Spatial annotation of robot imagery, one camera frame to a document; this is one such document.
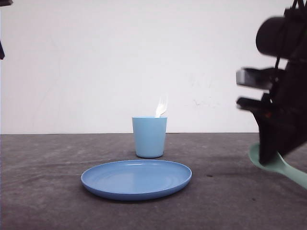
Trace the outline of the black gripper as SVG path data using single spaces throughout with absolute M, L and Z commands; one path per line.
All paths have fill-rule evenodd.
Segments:
M 261 100 L 240 97 L 238 108 L 250 111 L 258 125 L 260 162 L 289 154 L 307 141 L 307 64 L 289 61 L 276 69 L 273 86 Z

